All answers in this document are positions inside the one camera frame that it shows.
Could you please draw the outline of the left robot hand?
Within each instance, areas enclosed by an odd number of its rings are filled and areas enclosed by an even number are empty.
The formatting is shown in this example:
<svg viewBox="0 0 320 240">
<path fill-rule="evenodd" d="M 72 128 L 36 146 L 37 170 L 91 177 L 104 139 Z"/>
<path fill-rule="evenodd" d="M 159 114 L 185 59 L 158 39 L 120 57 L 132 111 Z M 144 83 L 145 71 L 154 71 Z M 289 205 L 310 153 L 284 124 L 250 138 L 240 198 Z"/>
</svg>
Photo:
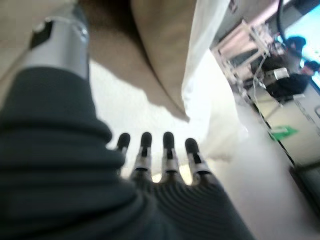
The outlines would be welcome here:
<svg viewBox="0 0 320 240">
<path fill-rule="evenodd" d="M 152 135 L 141 136 L 129 179 L 130 135 L 114 150 L 89 82 L 88 24 L 63 6 L 32 33 L 0 111 L 3 240 L 251 240 L 253 235 L 193 138 L 184 182 L 174 135 L 163 135 L 162 178 L 151 176 Z"/>
</svg>

